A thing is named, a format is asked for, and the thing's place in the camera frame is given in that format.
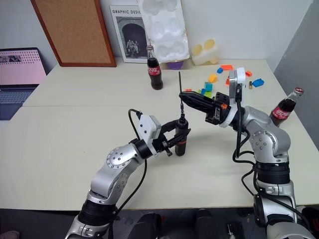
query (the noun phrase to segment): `orange lego brick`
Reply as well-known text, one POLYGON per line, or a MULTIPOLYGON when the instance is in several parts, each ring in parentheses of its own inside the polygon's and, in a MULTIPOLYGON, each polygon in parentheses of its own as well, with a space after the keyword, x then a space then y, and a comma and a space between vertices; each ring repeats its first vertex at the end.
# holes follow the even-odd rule
POLYGON ((229 77, 227 77, 227 80, 226 80, 225 85, 226 85, 226 86, 229 86, 229 77))
POLYGON ((223 68, 224 71, 232 71, 233 66, 232 65, 221 65, 221 68, 223 68))
POLYGON ((253 73, 251 73, 250 71, 246 71, 246 76, 251 77, 253 75, 253 73))

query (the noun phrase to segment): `bottle cap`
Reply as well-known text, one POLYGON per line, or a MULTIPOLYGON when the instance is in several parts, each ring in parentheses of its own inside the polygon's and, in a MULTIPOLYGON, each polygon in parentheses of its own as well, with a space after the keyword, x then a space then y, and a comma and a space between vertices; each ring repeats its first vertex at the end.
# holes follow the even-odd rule
POLYGON ((300 88, 300 87, 296 87, 295 90, 294 90, 294 92, 295 92, 297 95, 301 96, 301 95, 304 93, 304 90, 303 90, 302 88, 300 88))
POLYGON ((147 49, 147 50, 153 50, 154 47, 153 47, 152 45, 148 45, 148 46, 146 47, 146 49, 147 49))

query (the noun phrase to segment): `gray wall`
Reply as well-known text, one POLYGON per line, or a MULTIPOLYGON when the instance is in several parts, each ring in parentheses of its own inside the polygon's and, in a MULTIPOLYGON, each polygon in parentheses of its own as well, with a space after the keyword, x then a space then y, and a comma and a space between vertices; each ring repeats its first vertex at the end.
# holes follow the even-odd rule
POLYGON ((286 94, 305 90, 296 113, 319 148, 319 0, 314 0, 275 70, 286 94))

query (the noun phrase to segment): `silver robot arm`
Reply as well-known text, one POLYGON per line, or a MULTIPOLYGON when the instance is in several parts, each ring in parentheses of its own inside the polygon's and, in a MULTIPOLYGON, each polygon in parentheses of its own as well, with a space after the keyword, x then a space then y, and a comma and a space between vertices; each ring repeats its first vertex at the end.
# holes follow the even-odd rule
POLYGON ((112 150, 103 167, 91 182, 91 189, 82 210, 77 215, 65 239, 101 238, 119 212, 116 203, 120 198, 129 176, 138 166, 152 156, 185 141, 190 129, 176 130, 177 120, 161 126, 154 116, 137 113, 140 121, 138 131, 141 139, 112 150), (167 140, 165 132, 175 129, 175 136, 167 140))
POLYGON ((252 107, 238 110, 238 99, 245 89, 245 70, 239 68, 229 74, 229 96, 220 92, 213 99, 196 92, 179 94, 188 106, 206 113, 205 121, 242 127, 254 151, 254 211, 256 224, 267 228, 268 239, 315 239, 303 226, 297 224, 294 185, 290 180, 289 135, 276 127, 262 111, 252 107))
POLYGON ((255 153, 255 220, 267 228, 268 239, 315 239, 303 226, 297 224, 294 184, 290 180, 290 138, 276 127, 264 112, 245 108, 243 125, 249 131, 249 142, 255 153))

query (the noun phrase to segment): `soda bottle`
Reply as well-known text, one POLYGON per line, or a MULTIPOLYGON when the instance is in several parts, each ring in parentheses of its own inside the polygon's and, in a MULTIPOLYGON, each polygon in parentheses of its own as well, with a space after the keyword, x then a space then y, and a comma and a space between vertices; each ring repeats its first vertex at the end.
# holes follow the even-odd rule
POLYGON ((161 71, 160 65, 158 60, 154 54, 153 46, 147 46, 148 51, 148 69, 149 69, 149 76, 151 78, 151 86, 155 90, 160 90, 163 88, 163 81, 161 80, 161 71))
POLYGON ((297 99, 304 93, 302 88, 296 87, 286 98, 279 102, 277 107, 271 111, 269 117, 276 126, 285 121, 294 110, 297 99))

